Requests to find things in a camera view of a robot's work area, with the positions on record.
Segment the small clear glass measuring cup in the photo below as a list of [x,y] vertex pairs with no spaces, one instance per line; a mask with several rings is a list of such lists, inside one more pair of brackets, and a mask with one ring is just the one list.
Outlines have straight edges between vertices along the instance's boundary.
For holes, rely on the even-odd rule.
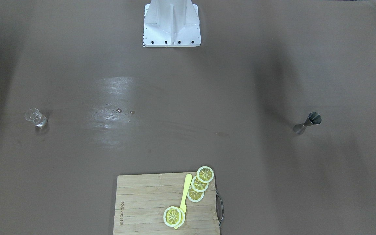
[[42,128],[47,124],[47,117],[42,114],[37,108],[30,108],[25,112],[24,118],[31,122],[34,126]]

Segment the lemon slice top of pair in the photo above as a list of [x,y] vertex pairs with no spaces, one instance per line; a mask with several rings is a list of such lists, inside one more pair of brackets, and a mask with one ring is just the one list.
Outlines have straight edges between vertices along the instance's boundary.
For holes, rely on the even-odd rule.
[[166,226],[175,227],[181,221],[181,214],[179,211],[179,207],[170,206],[168,207],[163,213],[163,222]]

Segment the bamboo cutting board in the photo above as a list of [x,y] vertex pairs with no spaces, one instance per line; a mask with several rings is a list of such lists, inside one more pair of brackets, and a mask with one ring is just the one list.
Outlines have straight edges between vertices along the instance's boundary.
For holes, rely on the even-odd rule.
[[186,200],[186,220],[181,227],[164,223],[166,208],[180,205],[185,176],[185,172],[118,176],[113,234],[219,235],[215,180],[200,202]]

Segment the lemon slice near knife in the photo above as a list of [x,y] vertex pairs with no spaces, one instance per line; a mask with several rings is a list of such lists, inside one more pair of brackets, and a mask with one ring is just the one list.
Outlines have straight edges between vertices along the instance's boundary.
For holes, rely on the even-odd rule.
[[200,202],[204,198],[204,192],[197,192],[191,186],[188,189],[187,198],[194,203]]

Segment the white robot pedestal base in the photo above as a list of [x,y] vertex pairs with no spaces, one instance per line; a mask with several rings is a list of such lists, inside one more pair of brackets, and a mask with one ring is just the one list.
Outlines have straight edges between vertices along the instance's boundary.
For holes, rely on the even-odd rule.
[[144,47],[201,45],[199,10],[191,0],[152,0],[144,6]]

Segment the lemon slice end of row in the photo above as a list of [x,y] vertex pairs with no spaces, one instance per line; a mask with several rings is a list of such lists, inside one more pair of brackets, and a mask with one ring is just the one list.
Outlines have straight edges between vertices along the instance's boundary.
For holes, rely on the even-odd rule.
[[197,179],[203,183],[210,183],[214,178],[214,171],[211,167],[202,166],[196,172]]

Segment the lemon slice under pair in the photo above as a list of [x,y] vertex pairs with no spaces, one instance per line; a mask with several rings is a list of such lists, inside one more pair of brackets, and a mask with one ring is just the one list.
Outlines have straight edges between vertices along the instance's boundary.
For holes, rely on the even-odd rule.
[[179,208],[179,211],[180,211],[180,214],[181,214],[181,221],[180,221],[180,223],[178,224],[178,227],[181,227],[181,226],[185,223],[186,215],[185,215],[185,213],[182,211],[182,209]]

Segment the yellow plastic knife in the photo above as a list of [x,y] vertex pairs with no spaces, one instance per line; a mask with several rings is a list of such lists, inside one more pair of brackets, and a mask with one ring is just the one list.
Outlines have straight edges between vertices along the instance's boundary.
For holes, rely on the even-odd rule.
[[181,198],[181,203],[180,203],[179,208],[182,209],[182,211],[185,213],[185,215],[186,215],[186,210],[187,210],[186,198],[187,198],[188,189],[191,185],[192,178],[193,178],[192,174],[190,174],[190,173],[187,174],[185,176],[185,180],[184,180],[184,184],[183,184],[182,198]]

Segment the steel double jigger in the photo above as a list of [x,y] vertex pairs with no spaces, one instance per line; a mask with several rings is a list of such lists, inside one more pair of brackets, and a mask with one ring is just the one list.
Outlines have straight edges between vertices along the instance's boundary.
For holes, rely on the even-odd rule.
[[308,126],[319,125],[322,122],[322,117],[317,112],[311,112],[308,114],[307,119],[302,124],[294,125],[293,131],[297,135],[302,135]]

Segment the lemon slice middle of row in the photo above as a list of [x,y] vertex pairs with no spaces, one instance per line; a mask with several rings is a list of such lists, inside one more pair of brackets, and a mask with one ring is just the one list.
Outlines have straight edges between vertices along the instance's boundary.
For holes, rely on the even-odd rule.
[[202,182],[197,176],[194,176],[191,182],[191,187],[195,192],[203,193],[208,189],[209,183]]

